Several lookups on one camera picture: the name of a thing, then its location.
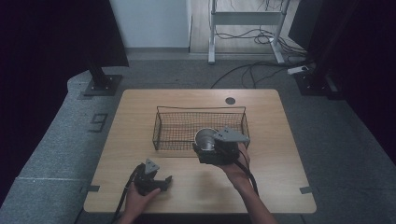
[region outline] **wire basket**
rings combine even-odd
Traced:
[[[195,134],[203,128],[225,126],[249,137],[246,108],[157,106],[152,142],[156,150],[192,150]]]

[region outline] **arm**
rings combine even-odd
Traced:
[[[239,157],[239,161],[248,167],[250,157],[245,145],[239,144],[241,153],[245,155]],[[220,166],[227,177],[230,179],[233,187],[239,192],[244,201],[247,212],[253,224],[276,224],[274,216],[268,211],[265,204],[260,199],[259,195],[256,194],[253,187],[250,184],[248,176],[235,164]]]
[[[142,196],[137,192],[134,182],[131,183],[126,195],[125,210],[119,220],[119,224],[132,224],[134,220],[143,213],[151,199],[161,192],[155,189],[146,196]]]

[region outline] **human hand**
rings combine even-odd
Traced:
[[[134,182],[128,188],[126,195],[125,210],[120,218],[119,224],[131,224],[140,214],[143,213],[149,202],[161,192],[155,189],[146,196],[142,196],[137,191]]]
[[[238,160],[248,169],[250,163],[248,150],[243,143],[238,143],[238,147],[240,150]],[[236,164],[220,165],[219,168],[224,171],[235,189],[241,190],[244,188],[252,188],[248,175]]]

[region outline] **floor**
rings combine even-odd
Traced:
[[[112,214],[82,209],[122,92],[126,89],[209,89],[235,67],[272,56],[221,55],[209,65],[204,54],[128,53],[130,67],[104,68],[123,76],[114,96],[81,97],[91,80],[71,78],[55,120],[25,164],[0,210],[0,223],[108,223]],[[255,66],[260,89],[279,92],[318,210],[276,214],[279,223],[396,223],[396,166],[345,101],[302,96],[294,78],[275,66]],[[253,88],[236,70],[214,88]],[[92,122],[107,114],[103,130]],[[137,223],[247,223],[242,216],[142,216]]]

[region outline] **black cable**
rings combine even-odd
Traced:
[[[262,0],[262,3],[259,5],[259,7],[257,7],[257,10],[256,10],[256,11],[259,11],[260,7],[264,4],[265,1],[268,2],[268,0]]]
[[[272,33],[272,32],[269,32],[269,31],[266,31],[266,30],[263,30],[262,29],[262,26],[260,26],[260,28],[259,28],[259,30],[261,31],[261,36],[265,36],[265,37],[273,37],[274,36],[274,33]],[[287,42],[286,42],[286,40],[284,39],[284,38],[282,38],[281,36],[278,38],[278,43],[280,44],[280,46],[281,46],[281,48],[283,49],[283,50],[285,50],[286,52],[289,52],[289,53],[298,53],[298,54],[303,54],[303,55],[305,55],[305,49],[300,49],[300,48],[295,48],[295,47],[293,47],[293,46],[290,46]]]
[[[233,7],[233,0],[230,0],[230,4],[231,4],[231,7],[233,8],[233,11],[236,11],[236,9]]]
[[[256,194],[259,195],[259,190],[257,189],[257,183],[256,183],[256,179],[254,178],[254,175],[240,161],[235,160],[233,163],[235,163],[235,165],[237,165],[239,168],[241,168],[241,170],[245,172],[245,174],[247,174],[247,176],[250,179],[251,185],[253,186],[254,192],[256,192]]]
[[[215,33],[220,39],[235,39],[235,38],[238,38],[238,39],[251,39],[251,38],[257,38],[256,35],[244,36],[244,35],[248,35],[248,34],[250,34],[252,32],[255,32],[255,31],[260,31],[260,29],[249,30],[249,31],[247,31],[247,32],[245,32],[244,34],[241,34],[241,35],[229,35],[229,34],[224,34],[224,33],[218,33],[217,29],[215,28]]]
[[[249,73],[250,73],[251,81],[253,82],[253,89],[256,89],[256,81],[254,80],[254,76],[253,76],[252,70],[253,70],[253,66],[250,67]]]
[[[250,171],[249,162],[248,162],[247,157],[246,157],[245,154],[241,151],[241,149],[238,149],[238,150],[239,150],[239,153],[242,154],[242,156],[244,156],[245,162],[246,162],[246,164],[247,164],[247,169]]]
[[[267,0],[267,2],[265,3],[265,11],[268,11],[268,7],[270,6],[270,0]]]
[[[267,78],[274,77],[276,74],[278,74],[279,72],[281,72],[281,71],[283,71],[283,70],[286,70],[286,69],[288,69],[288,67],[279,69],[279,70],[277,70],[276,72],[274,72],[273,74],[271,74],[271,75],[268,76],[268,77],[262,77],[262,78],[260,78],[259,80],[256,81],[255,85],[257,85],[257,83],[259,83],[259,82],[261,82],[261,81],[263,81],[263,80],[265,80],[265,79],[267,79]]]
[[[82,207],[82,208],[79,210],[79,213],[78,213],[78,215],[77,215],[77,217],[76,217],[76,219],[75,219],[74,224],[77,224],[77,223],[78,223],[79,217],[81,216],[81,213],[82,213],[83,210],[84,210],[84,207]]]
[[[113,216],[113,218],[111,219],[110,224],[114,223],[115,221],[117,221],[117,219],[119,219],[119,218],[118,218],[118,215],[119,215],[119,213],[120,213],[120,210],[121,210],[123,201],[125,200],[125,196],[126,196],[126,194],[127,194],[127,192],[128,192],[128,188],[130,187],[131,183],[134,182],[134,177],[136,176],[136,173],[137,173],[137,171],[139,170],[138,168],[139,168],[140,166],[142,166],[142,164],[138,165],[138,166],[134,169],[134,171],[132,172],[131,176],[129,176],[129,180],[128,180],[128,182],[126,182],[126,184],[125,184],[124,190],[123,190],[122,195],[121,195],[121,198],[120,198],[119,205],[117,206],[116,212],[114,213],[114,216]]]
[[[233,72],[233,71],[235,71],[235,70],[238,70],[239,68],[248,67],[248,66],[250,66],[250,64],[241,65],[241,66],[236,67],[236,68],[234,68],[233,70],[227,72],[226,74],[224,74],[223,76],[221,76],[221,77],[210,87],[210,89],[213,89],[213,88],[216,86],[216,84],[218,84],[218,82],[220,82],[223,78],[225,78],[225,77],[227,77],[229,74],[231,74],[231,72]]]
[[[242,74],[242,76],[241,76],[241,83],[242,83],[242,86],[245,88],[245,89],[248,89],[248,87],[247,86],[245,86],[245,82],[244,82],[244,78],[245,78],[245,74],[248,72],[248,70],[250,70],[250,67],[247,69],[247,70],[245,70],[245,72]]]

